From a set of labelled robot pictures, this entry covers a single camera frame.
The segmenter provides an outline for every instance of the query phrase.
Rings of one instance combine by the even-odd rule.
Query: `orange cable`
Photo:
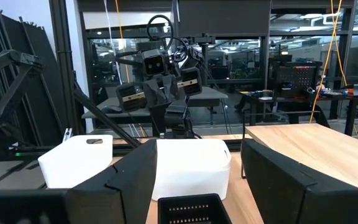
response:
[[[342,0],[339,0],[339,5],[338,5],[338,12],[341,11],[341,5],[342,5]],[[313,119],[313,114],[314,114],[314,109],[316,108],[316,103],[317,103],[317,99],[318,99],[318,96],[320,94],[320,91],[323,87],[323,81],[324,81],[324,76],[325,76],[325,73],[326,73],[326,70],[327,70],[327,66],[328,66],[328,61],[329,61],[329,55],[331,53],[331,49],[333,47],[333,37],[336,33],[336,25],[337,25],[337,22],[338,22],[338,19],[339,19],[339,14],[336,16],[336,19],[334,21],[334,31],[333,31],[333,34],[331,36],[331,41],[329,42],[329,48],[328,48],[328,53],[327,53],[327,58],[326,58],[326,63],[324,64],[324,69],[323,69],[323,74],[321,75],[321,81],[320,81],[320,85],[316,91],[316,97],[314,98],[314,102],[313,102],[313,107],[311,109],[311,115],[310,115],[310,120],[309,120],[309,123],[311,123],[312,119]]]
[[[334,14],[334,4],[333,4],[333,0],[331,0],[331,13]],[[338,46],[338,41],[336,39],[336,29],[334,29],[334,38],[335,38],[335,45],[336,45],[336,53],[337,53],[337,59],[338,59],[338,62],[339,62],[339,69],[341,71],[341,75],[342,75],[342,78],[341,80],[344,82],[345,86],[347,86],[347,81],[346,81],[346,76],[345,76],[345,73],[343,71],[343,66],[342,66],[342,61],[341,61],[341,55],[339,53],[339,46]],[[353,125],[353,130],[356,134],[356,136],[358,137],[358,131],[357,131],[357,128],[355,125]]]
[[[119,35],[121,36],[121,41],[124,40],[124,36],[122,34],[122,26],[121,26],[121,20],[120,20],[120,17],[119,17],[119,9],[118,9],[118,0],[115,0],[116,1],[116,9],[117,9],[117,18],[118,18],[118,26],[119,26]],[[127,81],[129,83],[129,74],[128,74],[128,66],[125,65],[125,71],[127,73]]]

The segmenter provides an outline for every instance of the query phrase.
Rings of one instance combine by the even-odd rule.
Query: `black box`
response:
[[[231,224],[218,194],[160,198],[158,224]]]

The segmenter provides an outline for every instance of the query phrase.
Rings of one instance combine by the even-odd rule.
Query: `wooden table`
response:
[[[246,133],[274,151],[358,187],[358,139],[318,124],[250,126]]]
[[[229,186],[227,188],[226,199],[223,200],[227,214],[230,216],[233,224],[263,223],[247,180],[243,180],[239,175],[241,171],[240,153],[232,152],[231,155]],[[115,157],[112,160],[112,164],[119,159],[120,157]],[[157,202],[152,200],[150,202],[146,224],[156,224],[157,222]]]

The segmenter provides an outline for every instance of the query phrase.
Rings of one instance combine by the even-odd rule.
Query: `pegboard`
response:
[[[291,90],[286,95],[298,96],[309,87],[316,88],[317,73],[316,66],[280,67],[277,70],[276,85],[279,88],[281,83],[291,83]]]

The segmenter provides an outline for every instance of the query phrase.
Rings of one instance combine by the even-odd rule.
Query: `white wall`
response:
[[[121,26],[144,25],[147,24],[149,20],[157,14],[167,16],[168,18],[171,16],[171,12],[120,12],[118,20],[118,15],[116,12],[109,12],[110,26],[119,27],[120,22]],[[108,27],[108,21],[105,12],[84,12],[84,22],[86,29]],[[162,18],[156,18],[153,21],[153,24],[156,23],[166,23],[166,20]]]
[[[80,17],[76,0],[67,0],[67,14],[70,29],[71,47],[73,52],[73,66],[77,73],[78,84],[88,94],[88,83],[86,81],[85,58],[83,51],[83,41],[81,35]],[[0,0],[0,9],[3,14],[15,20],[19,16],[24,21],[34,22],[38,26],[43,26],[48,36],[50,45],[55,52],[55,40],[53,38],[52,20],[50,15],[49,0]],[[92,130],[92,124],[87,122],[87,131]]]

